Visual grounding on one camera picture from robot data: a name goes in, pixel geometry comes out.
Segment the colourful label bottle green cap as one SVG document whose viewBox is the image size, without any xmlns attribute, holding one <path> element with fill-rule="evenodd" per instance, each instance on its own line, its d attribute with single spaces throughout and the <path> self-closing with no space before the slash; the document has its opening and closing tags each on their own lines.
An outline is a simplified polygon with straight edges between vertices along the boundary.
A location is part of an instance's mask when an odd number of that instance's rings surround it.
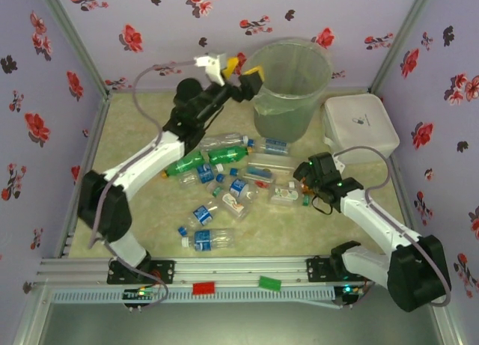
<svg viewBox="0 0 479 345">
<path fill-rule="evenodd" d="M 311 202 L 309 195 L 303 194 L 296 186 L 273 184 L 269 187 L 268 201 L 271 204 L 285 207 L 308 207 Z"/>
</svg>

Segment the clear bottle striped blue label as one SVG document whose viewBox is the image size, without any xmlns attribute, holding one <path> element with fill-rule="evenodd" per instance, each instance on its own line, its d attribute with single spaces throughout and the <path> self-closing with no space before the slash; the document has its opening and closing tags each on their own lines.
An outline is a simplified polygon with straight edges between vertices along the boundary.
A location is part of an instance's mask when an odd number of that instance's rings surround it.
<svg viewBox="0 0 479 345">
<path fill-rule="evenodd" d="M 248 146 L 258 153 L 279 156 L 288 156 L 290 153 L 290 145 L 287 142 L 274 138 L 249 139 Z"/>
</svg>

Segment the clear bottle white cap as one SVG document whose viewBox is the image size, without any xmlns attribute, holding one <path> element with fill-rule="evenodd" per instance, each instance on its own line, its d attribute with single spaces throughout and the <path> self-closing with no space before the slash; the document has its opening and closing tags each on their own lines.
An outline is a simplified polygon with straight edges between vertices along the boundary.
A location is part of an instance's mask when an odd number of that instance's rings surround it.
<svg viewBox="0 0 479 345">
<path fill-rule="evenodd" d="M 222 133 L 218 135 L 211 135 L 203 138 L 199 143 L 201 150 L 210 151 L 223 147 L 246 146 L 249 137 L 237 132 Z"/>
</svg>

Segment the green bottle orange cap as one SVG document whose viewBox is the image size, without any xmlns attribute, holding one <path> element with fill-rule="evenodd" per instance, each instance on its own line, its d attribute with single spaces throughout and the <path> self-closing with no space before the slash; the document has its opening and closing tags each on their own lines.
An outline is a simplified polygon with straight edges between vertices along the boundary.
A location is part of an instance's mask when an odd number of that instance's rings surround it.
<svg viewBox="0 0 479 345">
<path fill-rule="evenodd" d="M 176 162 L 171 163 L 164 170 L 162 170 L 160 174 L 161 177 L 168 178 L 176 176 L 178 174 L 182 174 L 186 171 L 192 170 L 193 168 L 197 168 L 204 163 L 204 156 L 202 155 L 201 151 L 197 150 L 189 153 L 183 158 L 177 160 Z"/>
</svg>

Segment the blue label bottle white cap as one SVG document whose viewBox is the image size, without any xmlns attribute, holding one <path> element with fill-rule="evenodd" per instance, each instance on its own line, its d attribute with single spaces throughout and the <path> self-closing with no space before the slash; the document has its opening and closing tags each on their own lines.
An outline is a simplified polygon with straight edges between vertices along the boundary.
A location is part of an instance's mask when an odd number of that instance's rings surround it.
<svg viewBox="0 0 479 345">
<path fill-rule="evenodd" d="M 224 171 L 222 164 L 211 165 L 205 163 L 192 170 L 186 171 L 179 176 L 179 184 L 182 187 L 204 185 L 216 179 L 216 176 Z"/>
<path fill-rule="evenodd" d="M 183 248 L 192 248 L 199 252 L 233 248 L 235 235 L 235 230 L 230 228 L 199 230 L 191 236 L 182 238 L 181 245 Z"/>
</svg>

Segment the white orange label bottle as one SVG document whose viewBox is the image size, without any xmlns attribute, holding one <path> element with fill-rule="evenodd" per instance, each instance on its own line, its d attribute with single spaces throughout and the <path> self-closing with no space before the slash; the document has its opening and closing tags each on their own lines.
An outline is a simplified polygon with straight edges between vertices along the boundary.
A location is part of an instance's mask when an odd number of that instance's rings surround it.
<svg viewBox="0 0 479 345">
<path fill-rule="evenodd" d="M 207 191 L 215 198 L 219 206 L 226 210 L 236 221 L 243 220 L 249 212 L 249 205 L 237 199 L 230 192 L 216 184 L 209 184 Z"/>
</svg>

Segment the grey translucent waste bin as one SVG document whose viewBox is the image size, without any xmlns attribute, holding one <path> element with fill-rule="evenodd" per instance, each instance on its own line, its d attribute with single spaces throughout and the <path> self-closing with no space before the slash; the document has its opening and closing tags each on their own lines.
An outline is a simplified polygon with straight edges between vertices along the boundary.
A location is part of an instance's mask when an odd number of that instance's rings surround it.
<svg viewBox="0 0 479 345">
<path fill-rule="evenodd" d="M 279 115 L 258 114 L 252 100 L 254 126 L 257 132 L 264 138 L 274 138 L 286 142 L 298 141 L 305 134 L 323 95 L 311 106 Z"/>
</svg>

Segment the white lidded plastic container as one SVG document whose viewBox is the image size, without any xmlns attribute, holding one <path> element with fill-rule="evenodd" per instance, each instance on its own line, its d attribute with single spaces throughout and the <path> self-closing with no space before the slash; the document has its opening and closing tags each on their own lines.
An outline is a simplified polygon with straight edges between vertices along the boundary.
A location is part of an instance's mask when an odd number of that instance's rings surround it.
<svg viewBox="0 0 479 345">
<path fill-rule="evenodd" d="M 358 146 L 340 155 L 345 165 L 378 162 L 380 157 L 363 147 L 378 150 L 388 158 L 400 145 L 399 136 L 379 97 L 358 94 L 331 97 L 324 103 L 323 140 L 332 153 Z"/>
</svg>

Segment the green block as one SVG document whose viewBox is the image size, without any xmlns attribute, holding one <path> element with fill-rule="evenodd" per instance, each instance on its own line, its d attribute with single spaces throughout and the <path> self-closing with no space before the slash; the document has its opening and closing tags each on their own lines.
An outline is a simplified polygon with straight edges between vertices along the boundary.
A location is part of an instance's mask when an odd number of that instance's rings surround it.
<svg viewBox="0 0 479 345">
<path fill-rule="evenodd" d="M 265 290 L 279 292 L 281 290 L 281 280 L 261 275 L 259 277 L 258 287 Z"/>
</svg>

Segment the red block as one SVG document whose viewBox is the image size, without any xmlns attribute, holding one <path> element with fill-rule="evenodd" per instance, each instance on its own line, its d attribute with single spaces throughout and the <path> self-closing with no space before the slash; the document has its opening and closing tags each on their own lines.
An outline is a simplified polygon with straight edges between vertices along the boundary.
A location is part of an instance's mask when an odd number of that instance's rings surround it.
<svg viewBox="0 0 479 345">
<path fill-rule="evenodd" d="M 192 285 L 192 294 L 194 296 L 211 295 L 216 293 L 214 281 L 198 282 Z"/>
</svg>

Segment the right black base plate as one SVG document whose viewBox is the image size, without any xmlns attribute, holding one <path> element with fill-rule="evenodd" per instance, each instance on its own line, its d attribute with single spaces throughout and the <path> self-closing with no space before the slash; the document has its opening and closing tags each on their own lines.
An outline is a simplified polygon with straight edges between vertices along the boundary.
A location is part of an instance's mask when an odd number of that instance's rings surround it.
<svg viewBox="0 0 479 345">
<path fill-rule="evenodd" d="M 337 273 L 330 261 L 330 256 L 314 256 L 305 260 L 306 275 L 310 283 L 320 282 L 365 282 L 369 279 L 362 275 L 352 273 Z"/>
</svg>

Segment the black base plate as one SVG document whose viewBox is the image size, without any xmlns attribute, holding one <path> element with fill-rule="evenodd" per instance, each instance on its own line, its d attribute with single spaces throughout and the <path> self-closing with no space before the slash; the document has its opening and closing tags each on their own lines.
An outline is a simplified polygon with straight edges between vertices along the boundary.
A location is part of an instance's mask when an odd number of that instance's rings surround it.
<svg viewBox="0 0 479 345">
<path fill-rule="evenodd" d="M 173 282 L 174 268 L 173 260 L 146 260 L 140 265 L 141 271 L 161 278 L 166 284 Z M 107 284 L 152 284 L 153 282 L 153 279 L 128 269 L 117 260 L 109 261 Z"/>
<path fill-rule="evenodd" d="M 352 273 L 337 273 L 330 261 L 330 256 L 314 256 L 305 260 L 306 275 L 310 283 L 320 282 L 365 282 L 369 279 L 362 275 Z"/>
</svg>

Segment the aluminium front rail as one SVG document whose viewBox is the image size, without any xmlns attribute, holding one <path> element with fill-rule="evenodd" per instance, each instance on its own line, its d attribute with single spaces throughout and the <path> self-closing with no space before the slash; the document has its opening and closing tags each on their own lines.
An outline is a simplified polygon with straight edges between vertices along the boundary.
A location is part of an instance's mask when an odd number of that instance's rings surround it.
<svg viewBox="0 0 479 345">
<path fill-rule="evenodd" d="M 172 287 L 188 287 L 214 281 L 218 287 L 255 287 L 259 277 L 281 280 L 284 286 L 309 285 L 308 257 L 178 257 Z M 38 284 L 76 286 L 104 285 L 109 270 L 107 258 L 59 258 L 40 262 L 34 276 Z"/>
</svg>

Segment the aluminium corner post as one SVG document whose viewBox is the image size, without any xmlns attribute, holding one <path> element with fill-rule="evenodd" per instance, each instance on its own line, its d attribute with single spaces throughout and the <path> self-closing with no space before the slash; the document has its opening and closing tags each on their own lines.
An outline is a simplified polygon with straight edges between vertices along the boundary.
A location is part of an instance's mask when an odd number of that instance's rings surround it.
<svg viewBox="0 0 479 345">
<path fill-rule="evenodd" d="M 52 17 L 57 22 L 59 28 L 62 30 L 72 50 L 76 53 L 82 66 L 87 71 L 89 78 L 96 85 L 98 91 L 107 98 L 110 91 L 106 89 L 106 86 L 101 79 L 100 72 L 94 64 L 93 58 L 89 55 L 85 44 L 83 43 L 79 33 L 77 32 L 73 22 L 68 16 L 66 9 L 61 3 L 61 0 L 43 0 L 52 14 Z"/>
<path fill-rule="evenodd" d="M 426 10 L 429 2 L 430 0 L 414 0 L 414 2 L 412 3 L 412 6 L 409 9 L 409 12 L 406 15 L 406 18 L 404 19 L 399 31 L 394 36 L 394 41 L 385 57 L 385 60 L 383 61 L 373 82 L 368 88 L 369 93 L 376 94 L 378 91 L 380 91 L 388 74 L 393 69 L 395 60 L 399 56 L 400 51 L 403 49 L 404 45 L 407 43 L 407 40 L 412 33 L 415 24 L 421 18 L 421 15 Z"/>
</svg>

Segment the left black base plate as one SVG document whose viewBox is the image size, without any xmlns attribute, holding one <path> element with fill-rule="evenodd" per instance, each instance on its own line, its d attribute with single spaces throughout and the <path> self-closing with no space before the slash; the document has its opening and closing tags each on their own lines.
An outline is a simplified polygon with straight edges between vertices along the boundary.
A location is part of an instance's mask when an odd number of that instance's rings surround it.
<svg viewBox="0 0 479 345">
<path fill-rule="evenodd" d="M 173 260 L 146 260 L 140 265 L 141 271 L 161 278 L 166 284 L 173 282 L 174 268 Z M 107 284 L 152 284 L 153 282 L 153 279 L 128 269 L 117 260 L 109 261 Z"/>
</svg>

